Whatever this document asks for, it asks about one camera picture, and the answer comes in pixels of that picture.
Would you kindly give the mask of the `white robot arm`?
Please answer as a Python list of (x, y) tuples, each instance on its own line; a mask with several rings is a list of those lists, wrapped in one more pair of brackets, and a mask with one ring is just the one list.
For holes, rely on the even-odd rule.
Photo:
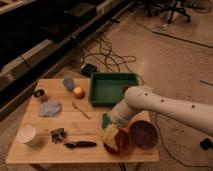
[(213, 136), (213, 105), (168, 98), (154, 93), (147, 86), (133, 86), (109, 112), (110, 124), (104, 129), (103, 140), (113, 142), (118, 129), (125, 127), (143, 110), (158, 112)]

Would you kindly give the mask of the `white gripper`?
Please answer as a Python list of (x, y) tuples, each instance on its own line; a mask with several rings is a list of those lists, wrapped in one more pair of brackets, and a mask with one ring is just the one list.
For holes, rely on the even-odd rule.
[(125, 101), (116, 104), (110, 112), (110, 120), (113, 124), (109, 125), (104, 130), (103, 140), (105, 142), (113, 141), (118, 134), (119, 129), (117, 126), (125, 126), (131, 119), (132, 109)]

